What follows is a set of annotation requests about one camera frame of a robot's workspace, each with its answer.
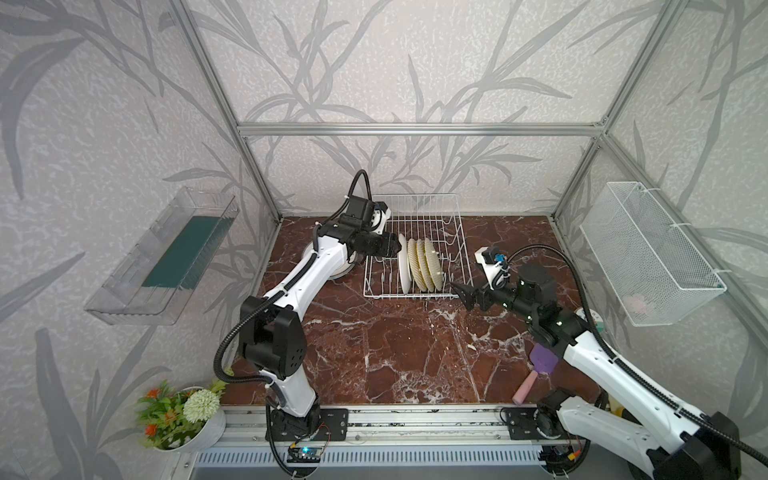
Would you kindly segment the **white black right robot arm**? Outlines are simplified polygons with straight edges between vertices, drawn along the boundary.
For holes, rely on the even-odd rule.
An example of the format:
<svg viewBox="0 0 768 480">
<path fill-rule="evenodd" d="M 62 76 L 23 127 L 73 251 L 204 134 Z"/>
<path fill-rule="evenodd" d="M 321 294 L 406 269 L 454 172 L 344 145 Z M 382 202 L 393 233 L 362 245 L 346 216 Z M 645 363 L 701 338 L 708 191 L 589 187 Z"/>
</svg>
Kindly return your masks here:
<svg viewBox="0 0 768 480">
<path fill-rule="evenodd" d="M 742 455 L 767 462 L 765 454 L 741 441 L 727 416 L 705 414 L 616 353 L 589 310 L 577 315 L 561 307 L 555 279 L 543 266 L 511 269 L 509 257 L 494 247 L 480 248 L 475 257 L 486 283 L 451 285 L 465 308 L 500 305 L 518 315 L 538 345 L 580 370 L 633 416 L 617 417 L 559 390 L 538 409 L 555 416 L 565 432 L 602 446 L 653 479 L 737 479 Z"/>
</svg>

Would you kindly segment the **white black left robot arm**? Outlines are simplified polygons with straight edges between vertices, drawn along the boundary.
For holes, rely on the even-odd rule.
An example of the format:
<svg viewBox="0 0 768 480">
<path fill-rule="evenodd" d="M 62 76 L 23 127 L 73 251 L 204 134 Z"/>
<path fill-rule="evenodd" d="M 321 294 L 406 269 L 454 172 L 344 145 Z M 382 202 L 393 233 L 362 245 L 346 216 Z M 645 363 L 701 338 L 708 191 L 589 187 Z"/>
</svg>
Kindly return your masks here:
<svg viewBox="0 0 768 480">
<path fill-rule="evenodd" d="M 385 230 L 391 210 L 372 198 L 361 169 L 341 207 L 315 225 L 311 250 L 276 287 L 249 297 L 240 321 L 224 337 L 213 360 L 216 377 L 228 384 L 259 382 L 275 394 L 266 406 L 269 441 L 309 439 L 321 429 L 321 407 L 303 368 L 307 339 L 303 317 L 332 274 L 354 254 L 395 258 L 402 246 Z"/>
</svg>

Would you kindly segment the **white wire dish rack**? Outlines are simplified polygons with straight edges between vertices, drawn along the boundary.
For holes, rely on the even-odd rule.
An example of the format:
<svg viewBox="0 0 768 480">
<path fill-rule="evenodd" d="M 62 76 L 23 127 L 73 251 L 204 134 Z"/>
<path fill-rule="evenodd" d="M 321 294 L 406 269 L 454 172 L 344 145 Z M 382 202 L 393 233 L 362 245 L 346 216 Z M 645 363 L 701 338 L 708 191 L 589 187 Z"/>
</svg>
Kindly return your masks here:
<svg viewBox="0 0 768 480">
<path fill-rule="evenodd" d="M 395 235 L 401 250 L 393 258 L 366 259 L 364 296 L 454 298 L 454 283 L 473 283 L 458 195 L 378 194 L 374 199 L 390 208 L 385 231 Z"/>
</svg>

